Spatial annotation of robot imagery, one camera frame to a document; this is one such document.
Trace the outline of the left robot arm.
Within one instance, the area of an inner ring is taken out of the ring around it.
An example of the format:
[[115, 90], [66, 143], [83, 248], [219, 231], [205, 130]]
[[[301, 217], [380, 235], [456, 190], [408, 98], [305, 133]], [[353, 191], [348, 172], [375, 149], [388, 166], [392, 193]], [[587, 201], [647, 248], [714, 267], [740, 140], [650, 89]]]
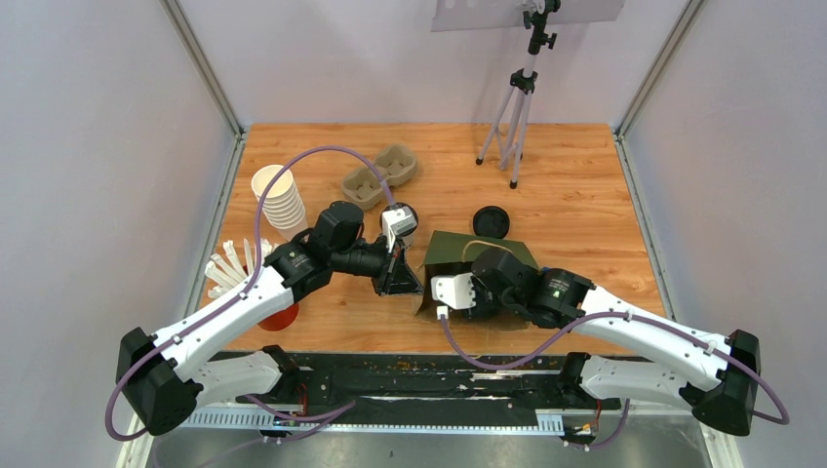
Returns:
[[229, 360], [214, 356], [248, 329], [327, 286], [335, 273], [370, 279], [379, 296], [422, 294], [406, 261], [418, 227], [416, 211], [390, 205], [380, 224], [381, 234], [369, 243], [362, 236], [363, 211], [333, 202], [314, 226], [276, 247], [222, 297], [154, 333], [127, 332], [120, 341], [115, 392], [126, 398], [144, 432], [166, 434], [196, 409], [238, 396], [290, 401], [299, 379], [279, 347]]

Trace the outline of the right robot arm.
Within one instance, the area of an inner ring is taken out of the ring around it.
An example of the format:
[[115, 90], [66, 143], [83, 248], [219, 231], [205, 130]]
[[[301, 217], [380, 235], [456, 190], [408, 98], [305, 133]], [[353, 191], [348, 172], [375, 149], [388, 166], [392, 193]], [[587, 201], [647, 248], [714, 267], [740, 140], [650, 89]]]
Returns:
[[638, 355], [625, 362], [572, 353], [557, 380], [563, 403], [632, 399], [688, 410], [733, 436], [750, 434], [761, 373], [760, 341], [748, 331], [701, 331], [652, 314], [561, 268], [538, 270], [489, 248], [453, 280], [454, 309], [471, 316], [510, 312], [557, 332], [577, 332]]

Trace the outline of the green paper bag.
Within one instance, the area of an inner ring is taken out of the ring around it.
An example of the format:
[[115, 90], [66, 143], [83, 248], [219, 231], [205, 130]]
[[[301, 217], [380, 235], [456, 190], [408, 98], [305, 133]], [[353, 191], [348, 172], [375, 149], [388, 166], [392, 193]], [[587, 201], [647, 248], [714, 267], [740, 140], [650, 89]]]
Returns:
[[[453, 276], [470, 272], [472, 261], [488, 248], [507, 250], [525, 264], [538, 268], [533, 255], [526, 244], [522, 242], [436, 231], [430, 239], [423, 264], [417, 271], [425, 287], [425, 292], [414, 315], [422, 321], [436, 322], [438, 320], [436, 314], [437, 302], [432, 299], [431, 278], [439, 275]], [[526, 320], [509, 315], [489, 320], [466, 320], [462, 317], [463, 311], [452, 310], [449, 316], [455, 320], [480, 324], [500, 331], [523, 330], [529, 326]]]

